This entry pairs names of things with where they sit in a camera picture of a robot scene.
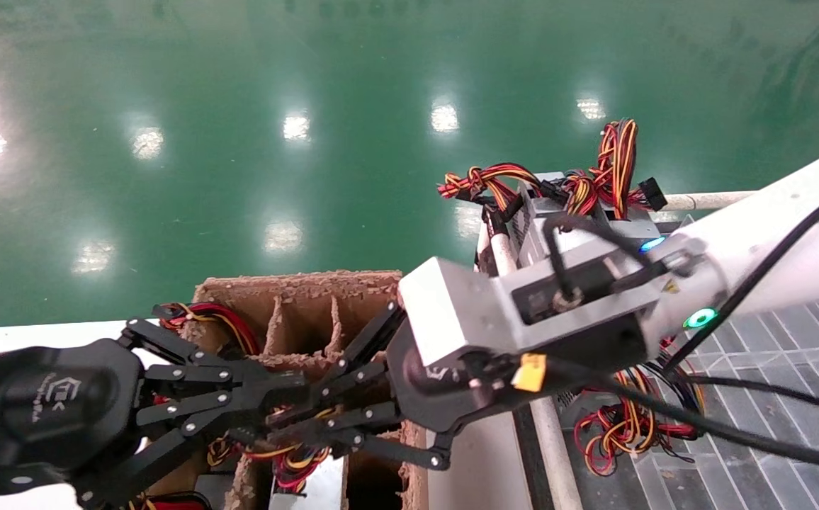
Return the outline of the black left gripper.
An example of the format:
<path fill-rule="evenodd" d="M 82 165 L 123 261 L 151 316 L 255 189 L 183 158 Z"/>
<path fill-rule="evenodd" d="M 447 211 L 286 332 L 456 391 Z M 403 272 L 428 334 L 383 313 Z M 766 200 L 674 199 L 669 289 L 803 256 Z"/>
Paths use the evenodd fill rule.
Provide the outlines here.
<path fill-rule="evenodd" d="M 268 407 L 224 390 L 133 413 L 143 372 L 111 339 L 0 353 L 0 496 L 73 479 L 82 508 L 122 508 Z"/>

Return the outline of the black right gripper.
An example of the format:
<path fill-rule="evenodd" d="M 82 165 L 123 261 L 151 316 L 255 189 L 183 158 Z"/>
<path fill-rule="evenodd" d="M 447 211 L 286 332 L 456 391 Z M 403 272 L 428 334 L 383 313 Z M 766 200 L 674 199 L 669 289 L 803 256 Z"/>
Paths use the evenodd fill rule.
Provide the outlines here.
<path fill-rule="evenodd" d="M 286 400 L 289 407 L 266 420 L 266 441 L 275 446 L 327 449 L 332 458 L 364 451 L 387 461 L 444 471 L 451 467 L 452 434 L 468 424 L 587 385 L 568 370 L 570 365 L 608 375 L 649 356 L 636 320 L 618 317 L 537 348 L 536 353 L 548 358 L 548 373 L 541 390 L 529 392 L 511 385 L 520 355 L 476 348 L 457 361 L 424 367 L 405 317 L 396 300 L 388 301 L 319 380 L 294 391 Z M 376 359 L 385 349 L 386 362 Z M 387 372 L 397 404 L 333 409 L 344 406 L 352 392 L 380 383 Z M 434 443 L 426 448 L 425 442 L 415 439 L 384 438 L 390 429 L 412 425 L 406 420 L 436 432 Z"/>

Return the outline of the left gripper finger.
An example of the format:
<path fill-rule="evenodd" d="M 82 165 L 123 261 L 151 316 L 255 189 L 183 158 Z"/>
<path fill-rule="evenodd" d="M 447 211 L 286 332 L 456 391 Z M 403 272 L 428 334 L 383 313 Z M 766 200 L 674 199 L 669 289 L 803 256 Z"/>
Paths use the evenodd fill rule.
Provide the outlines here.
<path fill-rule="evenodd" d="M 288 398 L 307 384 L 302 372 L 273 373 L 255 361 L 229 361 L 146 319 L 125 323 L 123 341 L 164 359 L 141 375 L 144 412 L 257 412 L 271 397 Z"/>

